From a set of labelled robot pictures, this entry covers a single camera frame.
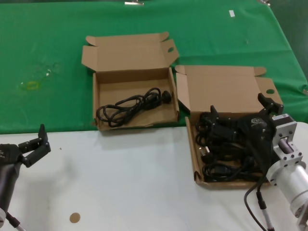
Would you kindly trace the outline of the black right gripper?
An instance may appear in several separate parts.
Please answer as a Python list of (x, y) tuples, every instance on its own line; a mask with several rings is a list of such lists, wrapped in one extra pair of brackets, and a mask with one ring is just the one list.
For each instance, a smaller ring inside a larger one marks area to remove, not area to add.
[(220, 117), (215, 107), (210, 106), (211, 132), (213, 135), (225, 138), (228, 141), (236, 141), (239, 128), (244, 134), (249, 153), (255, 159), (261, 172), (266, 173), (273, 158), (274, 126), (271, 121), (272, 113), (281, 115), (284, 106), (276, 103), (272, 98), (265, 97), (262, 93), (258, 94), (257, 99), (263, 109), (238, 120)]

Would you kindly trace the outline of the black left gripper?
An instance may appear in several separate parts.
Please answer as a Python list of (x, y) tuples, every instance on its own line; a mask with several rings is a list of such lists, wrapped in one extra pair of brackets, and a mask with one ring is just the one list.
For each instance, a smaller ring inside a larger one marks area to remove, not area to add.
[(51, 151), (44, 124), (40, 125), (38, 138), (16, 144), (0, 145), (0, 165), (22, 163), (31, 167)]

